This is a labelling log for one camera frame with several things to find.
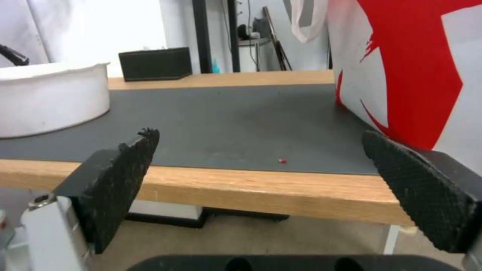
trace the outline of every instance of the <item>white bowl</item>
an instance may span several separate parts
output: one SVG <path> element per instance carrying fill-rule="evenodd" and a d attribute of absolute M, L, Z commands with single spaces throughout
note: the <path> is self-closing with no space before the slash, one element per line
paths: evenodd
<path fill-rule="evenodd" d="M 0 138 L 31 136 L 109 110 L 107 63 L 0 68 Z"/>

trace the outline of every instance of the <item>black base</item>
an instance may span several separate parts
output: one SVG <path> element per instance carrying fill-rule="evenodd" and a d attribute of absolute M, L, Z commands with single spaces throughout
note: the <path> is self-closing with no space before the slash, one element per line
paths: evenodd
<path fill-rule="evenodd" d="M 288 215 L 267 214 L 267 213 L 204 207 L 198 219 L 189 219 L 189 218 L 182 218 L 182 217 L 163 217 L 163 216 L 146 215 L 146 214 L 139 214 L 139 213 L 129 213 L 125 219 L 132 220 L 132 221 L 166 224 L 166 225 L 180 226 L 180 227 L 186 227 L 186 228 L 200 229 L 204 227 L 204 224 L 206 223 L 206 220 L 208 217 L 218 216 L 218 215 L 254 217 L 254 218 L 269 219 L 273 221 L 282 221 L 290 217 Z"/>
<path fill-rule="evenodd" d="M 448 264 L 421 256 L 158 256 L 129 271 L 457 271 Z"/>

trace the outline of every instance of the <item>black table mat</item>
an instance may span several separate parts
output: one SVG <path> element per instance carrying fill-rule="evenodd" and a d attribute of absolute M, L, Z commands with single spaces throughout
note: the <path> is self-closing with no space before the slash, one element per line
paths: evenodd
<path fill-rule="evenodd" d="M 369 127 L 335 106 L 331 84 L 111 91 L 110 99 L 93 121 L 0 139 L 0 159 L 82 162 L 154 127 L 153 165 L 377 174 L 361 144 Z"/>

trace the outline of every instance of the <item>white fabric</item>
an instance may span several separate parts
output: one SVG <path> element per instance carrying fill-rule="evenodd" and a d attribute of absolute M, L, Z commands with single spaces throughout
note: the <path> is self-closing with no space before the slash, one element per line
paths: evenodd
<path fill-rule="evenodd" d="M 328 0 L 314 0 L 313 17 L 309 27 L 309 35 L 307 36 L 301 31 L 299 23 L 304 5 L 305 0 L 291 0 L 291 31 L 300 42 L 307 43 L 321 34 L 328 9 Z"/>

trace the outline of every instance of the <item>black box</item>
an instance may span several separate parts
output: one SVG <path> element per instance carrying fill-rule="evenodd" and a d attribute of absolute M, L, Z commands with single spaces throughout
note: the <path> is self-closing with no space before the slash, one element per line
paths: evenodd
<path fill-rule="evenodd" d="M 189 48 L 119 53 L 124 81 L 176 80 L 192 74 Z"/>

